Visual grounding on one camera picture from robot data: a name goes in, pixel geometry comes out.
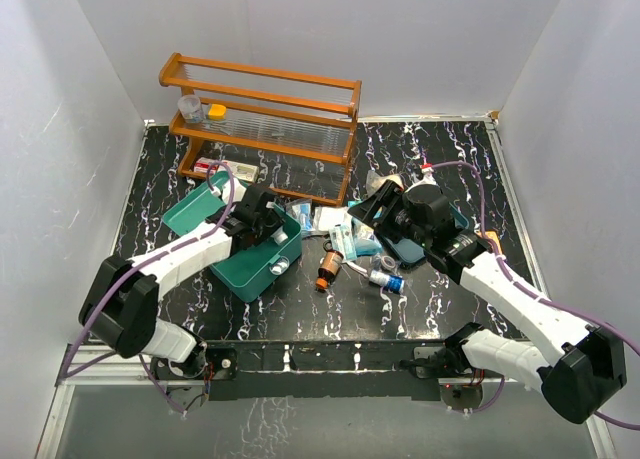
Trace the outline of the blue white wipes packet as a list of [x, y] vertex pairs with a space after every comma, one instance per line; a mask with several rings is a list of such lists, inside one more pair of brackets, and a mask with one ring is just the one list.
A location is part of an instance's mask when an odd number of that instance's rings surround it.
[[381, 253], [383, 247], [374, 230], [356, 219], [352, 214], [350, 216], [352, 218], [353, 241], [357, 256], [374, 256]]

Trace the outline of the bag with blue bandage rolls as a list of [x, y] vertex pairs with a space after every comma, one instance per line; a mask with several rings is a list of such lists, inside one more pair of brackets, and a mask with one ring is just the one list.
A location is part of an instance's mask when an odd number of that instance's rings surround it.
[[298, 199], [286, 206], [287, 213], [293, 217], [300, 226], [301, 236], [310, 237], [317, 234], [313, 225], [312, 201], [310, 199]]

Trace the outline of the teal medicine kit box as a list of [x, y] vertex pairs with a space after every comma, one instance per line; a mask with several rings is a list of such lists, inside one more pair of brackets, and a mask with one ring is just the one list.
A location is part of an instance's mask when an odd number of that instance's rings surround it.
[[275, 194], [225, 172], [213, 175], [163, 216], [179, 236], [202, 224], [213, 226], [232, 205], [220, 230], [231, 238], [230, 255], [210, 269], [239, 299], [250, 303], [284, 274], [302, 254], [301, 226], [275, 204]]

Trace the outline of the brown orange-capped medicine bottle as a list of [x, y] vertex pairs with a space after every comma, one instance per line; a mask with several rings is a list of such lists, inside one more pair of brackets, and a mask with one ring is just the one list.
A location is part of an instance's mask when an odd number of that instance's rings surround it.
[[326, 291], [335, 281], [338, 275], [344, 256], [336, 250], [327, 251], [319, 268], [315, 287], [319, 291]]

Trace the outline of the clear green-banded bottle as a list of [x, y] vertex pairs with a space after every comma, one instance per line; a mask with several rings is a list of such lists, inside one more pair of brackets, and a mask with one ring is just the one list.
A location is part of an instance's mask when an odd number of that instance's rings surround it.
[[272, 239], [275, 241], [275, 243], [278, 246], [282, 246], [283, 244], [285, 244], [288, 241], [289, 236], [284, 231], [284, 228], [280, 227], [272, 234]]

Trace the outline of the blue face mask packet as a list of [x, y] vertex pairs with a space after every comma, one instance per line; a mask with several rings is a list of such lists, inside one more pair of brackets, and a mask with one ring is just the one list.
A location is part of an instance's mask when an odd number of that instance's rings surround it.
[[329, 230], [332, 248], [340, 252], [346, 261], [355, 261], [357, 252], [352, 228], [348, 224], [340, 224]]

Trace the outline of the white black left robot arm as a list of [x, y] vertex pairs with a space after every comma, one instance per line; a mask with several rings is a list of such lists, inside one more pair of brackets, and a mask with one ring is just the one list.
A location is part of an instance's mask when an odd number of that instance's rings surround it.
[[205, 342], [187, 328], [158, 317], [164, 296], [197, 272], [274, 238], [284, 224], [275, 193], [258, 184], [178, 240], [146, 255], [105, 259], [79, 313], [91, 333], [122, 358], [164, 359], [185, 378], [206, 366]]

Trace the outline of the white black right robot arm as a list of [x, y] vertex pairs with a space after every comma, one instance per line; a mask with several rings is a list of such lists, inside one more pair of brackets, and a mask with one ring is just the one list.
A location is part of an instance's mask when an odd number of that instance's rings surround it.
[[466, 376], [489, 370], [539, 391], [565, 420], [581, 424], [627, 382], [624, 342], [608, 325], [584, 320], [546, 299], [461, 227], [433, 182], [402, 190], [387, 180], [349, 214], [394, 242], [420, 245], [427, 262], [497, 309], [526, 339], [506, 339], [470, 323], [445, 341], [447, 367]]

